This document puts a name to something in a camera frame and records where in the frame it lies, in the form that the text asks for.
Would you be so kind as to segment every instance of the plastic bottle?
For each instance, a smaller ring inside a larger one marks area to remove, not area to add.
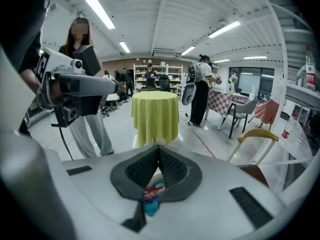
[[[306,79],[305,79],[305,88],[315,91],[316,89],[316,64],[315,58],[310,50],[310,46],[306,46],[305,52],[305,70],[306,70]]]
[[[292,114],[288,123],[286,124],[284,131],[283,131],[281,138],[280,138],[280,141],[282,142],[282,144],[285,144],[287,142],[287,139],[288,139],[290,133],[296,127],[296,124],[298,124],[296,116],[297,116],[296,114]]]

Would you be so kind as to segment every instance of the pink chair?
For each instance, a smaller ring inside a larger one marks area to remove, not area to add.
[[[272,99],[268,100],[268,102],[264,104],[257,105],[254,110],[254,116],[250,119],[250,121],[253,118],[259,118],[261,120],[260,127],[263,123],[270,124],[270,131],[271,125],[274,123],[278,108],[279,104]]]

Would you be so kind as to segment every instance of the checkered tablecloth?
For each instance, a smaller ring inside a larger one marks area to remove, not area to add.
[[[245,104],[249,101],[249,98],[211,90],[209,91],[209,98],[206,107],[219,113],[225,118],[228,115],[228,109],[231,105],[231,101]]]

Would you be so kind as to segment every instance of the round table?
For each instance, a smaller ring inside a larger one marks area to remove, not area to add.
[[[131,117],[138,130],[139,147],[165,139],[171,143],[178,136],[178,96],[172,92],[145,91],[132,96]]]

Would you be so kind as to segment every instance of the black cable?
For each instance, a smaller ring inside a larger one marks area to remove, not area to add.
[[[62,134],[61,127],[59,127],[59,131],[60,131],[60,135],[61,135],[61,138],[62,138],[63,144],[64,144],[64,146],[65,146],[66,150],[68,151],[68,153],[69,153],[69,155],[70,155],[70,157],[71,157],[71,160],[73,160],[72,155],[71,155],[71,153],[70,153],[70,151],[69,151],[69,148],[68,148],[68,146],[67,146],[67,144],[66,144],[66,141],[65,141],[64,135]]]

